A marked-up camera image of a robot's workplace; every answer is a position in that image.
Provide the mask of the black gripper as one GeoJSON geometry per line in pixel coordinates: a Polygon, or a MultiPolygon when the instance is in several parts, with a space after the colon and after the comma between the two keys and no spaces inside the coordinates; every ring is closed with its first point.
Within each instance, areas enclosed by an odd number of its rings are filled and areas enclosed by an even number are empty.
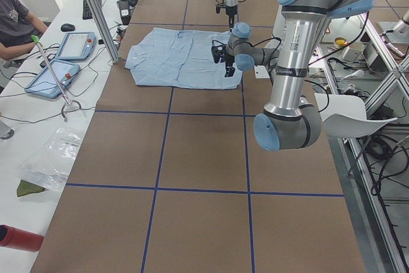
{"type": "Polygon", "coordinates": [[[228,16],[229,31],[232,32],[235,25],[235,15],[238,13],[238,6],[225,6],[226,15],[228,16]]]}
{"type": "Polygon", "coordinates": [[[235,62],[235,57],[230,55],[230,54],[225,54],[224,55],[224,62],[225,62],[225,75],[224,77],[232,77],[234,76],[235,73],[235,68],[234,68],[234,62],[235,62]]]}

